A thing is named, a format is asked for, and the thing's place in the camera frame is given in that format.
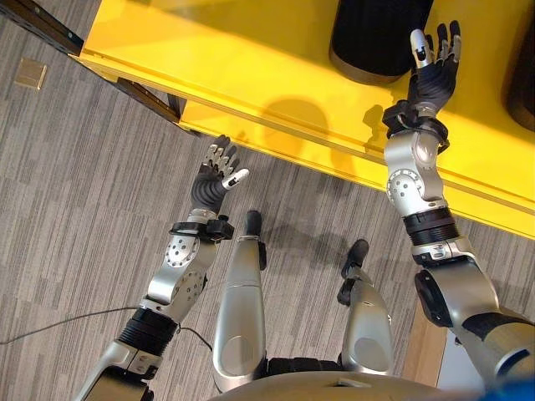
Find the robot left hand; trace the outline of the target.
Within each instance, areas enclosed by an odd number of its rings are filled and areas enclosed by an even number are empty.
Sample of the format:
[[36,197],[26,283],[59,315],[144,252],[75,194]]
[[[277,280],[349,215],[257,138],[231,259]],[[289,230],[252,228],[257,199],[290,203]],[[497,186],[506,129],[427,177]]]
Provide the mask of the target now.
[[237,147],[225,135],[209,146],[191,188],[194,209],[218,214],[226,194],[249,176],[249,169],[239,168],[236,153]]

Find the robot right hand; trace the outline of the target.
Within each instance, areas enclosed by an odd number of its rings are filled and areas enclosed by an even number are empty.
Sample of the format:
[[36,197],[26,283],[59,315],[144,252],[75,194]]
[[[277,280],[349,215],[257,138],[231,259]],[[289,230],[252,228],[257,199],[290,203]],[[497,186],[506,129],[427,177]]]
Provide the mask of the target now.
[[415,68],[410,77],[407,100],[419,116],[436,117],[451,98],[456,87],[456,75],[461,58],[461,28],[457,20],[449,30],[441,23],[437,27],[438,50],[433,40],[420,29],[410,34],[411,53]]

